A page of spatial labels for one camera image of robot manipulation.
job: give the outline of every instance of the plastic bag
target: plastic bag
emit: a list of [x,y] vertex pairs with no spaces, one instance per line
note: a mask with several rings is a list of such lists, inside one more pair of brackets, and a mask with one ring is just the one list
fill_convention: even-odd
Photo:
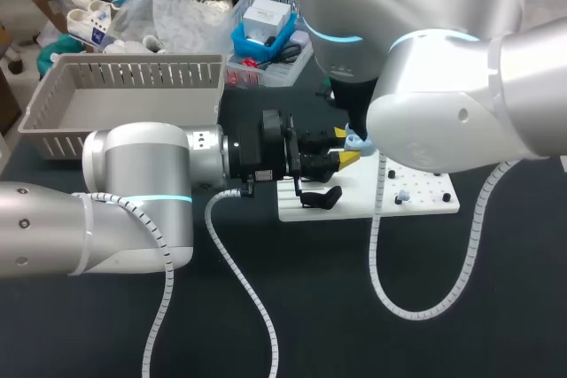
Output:
[[171,53],[223,53],[221,22],[227,15],[193,0],[127,0],[107,32],[122,41],[156,36]]

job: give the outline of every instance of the gray plastic basket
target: gray plastic basket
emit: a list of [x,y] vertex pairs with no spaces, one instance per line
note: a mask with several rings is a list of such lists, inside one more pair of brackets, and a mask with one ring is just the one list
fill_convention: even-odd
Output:
[[78,159],[94,130],[138,121],[216,124],[225,62],[223,55],[61,55],[19,131],[44,158]]

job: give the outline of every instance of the red object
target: red object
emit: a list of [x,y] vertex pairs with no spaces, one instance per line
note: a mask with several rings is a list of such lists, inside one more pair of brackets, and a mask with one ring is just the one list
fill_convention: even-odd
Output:
[[252,68],[258,68],[258,64],[254,61],[253,58],[245,58],[240,61],[240,64],[243,66],[251,66]]

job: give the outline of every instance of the white cable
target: white cable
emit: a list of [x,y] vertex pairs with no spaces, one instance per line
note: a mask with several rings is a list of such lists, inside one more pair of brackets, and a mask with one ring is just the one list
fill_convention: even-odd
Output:
[[137,217],[146,228],[150,231],[151,235],[155,238],[156,243],[158,243],[161,253],[164,256],[165,269],[166,269],[166,285],[163,290],[163,297],[161,298],[161,303],[159,304],[158,314],[153,320],[151,325],[151,331],[148,335],[144,347],[144,358],[142,360],[142,378],[150,378],[150,364],[151,364],[151,352],[153,350],[153,345],[158,336],[159,326],[166,316],[167,307],[169,306],[169,300],[171,300],[171,294],[174,291],[174,264],[171,258],[171,253],[166,244],[166,240],[159,231],[158,227],[151,221],[151,219],[134,203],[128,201],[127,197],[119,197],[117,195],[106,194],[104,192],[97,192],[94,194],[87,194],[91,199],[95,201],[100,201],[101,203],[114,203],[122,207],[123,209],[131,212],[135,217]]
[[92,233],[95,226],[95,217],[92,211],[92,199],[87,194],[73,194],[82,200],[82,205],[85,210],[85,237],[82,243],[81,257],[79,264],[69,274],[70,276],[78,276],[85,271],[89,263],[90,249],[92,248]]
[[227,261],[227,263],[229,264],[234,274],[237,276],[240,283],[242,283],[242,285],[245,287],[246,292],[248,293],[252,301],[256,304],[256,307],[258,307],[258,311],[260,312],[260,315],[262,316],[262,319],[266,324],[266,328],[268,329],[268,334],[269,334],[269,340],[272,346],[272,366],[269,370],[268,378],[276,378],[277,366],[279,364],[279,349],[277,347],[276,330],[274,329],[272,320],[269,318],[266,308],[264,307],[264,305],[262,304],[256,293],[254,292],[254,290],[246,280],[245,276],[242,274],[242,272],[240,272],[240,269],[238,268],[237,264],[234,262],[232,257],[229,255],[227,250],[222,245],[219,236],[214,231],[213,221],[211,220],[211,211],[213,210],[213,206],[223,198],[232,198],[232,197],[240,197],[240,190],[239,189],[225,190],[223,192],[216,194],[214,197],[211,198],[211,200],[208,202],[205,208],[206,228],[208,229],[210,236],[213,238],[213,242],[216,245],[216,248],[219,249],[221,255]]
[[382,304],[393,314],[400,316],[402,319],[406,320],[428,320],[443,313],[462,294],[464,287],[469,281],[470,274],[472,274],[475,260],[477,259],[478,245],[480,244],[482,223],[485,218],[485,210],[486,204],[488,203],[488,198],[490,197],[490,194],[492,193],[494,187],[496,186],[496,183],[498,183],[500,178],[510,168],[512,168],[512,166],[517,164],[518,161],[506,161],[505,163],[499,164],[486,180],[484,186],[480,191],[480,194],[478,194],[477,204],[475,205],[475,211],[472,219],[472,226],[470,229],[469,248],[467,249],[467,255],[462,264],[462,269],[459,273],[459,277],[457,278],[457,281],[454,284],[453,288],[451,288],[449,293],[445,296],[445,298],[441,300],[440,303],[434,305],[430,309],[423,310],[421,312],[410,312],[394,304],[393,301],[385,294],[384,289],[382,288],[382,284],[380,283],[380,278],[378,277],[377,246],[378,231],[380,229],[380,218],[382,216],[382,199],[384,197],[386,157],[383,154],[380,154],[379,161],[380,163],[378,166],[376,203],[374,207],[374,215],[372,217],[372,228],[370,230],[369,246],[369,269],[372,285]]

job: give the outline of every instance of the white box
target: white box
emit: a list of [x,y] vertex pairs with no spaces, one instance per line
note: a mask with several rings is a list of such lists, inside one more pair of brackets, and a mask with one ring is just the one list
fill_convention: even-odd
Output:
[[283,15],[283,24],[287,24],[287,21],[291,17],[291,6],[288,4],[280,4],[273,0],[254,0],[252,8],[262,9],[263,11],[279,13]]
[[284,27],[284,16],[253,7],[248,8],[242,21],[245,25],[245,36],[265,43],[269,37],[277,37]]

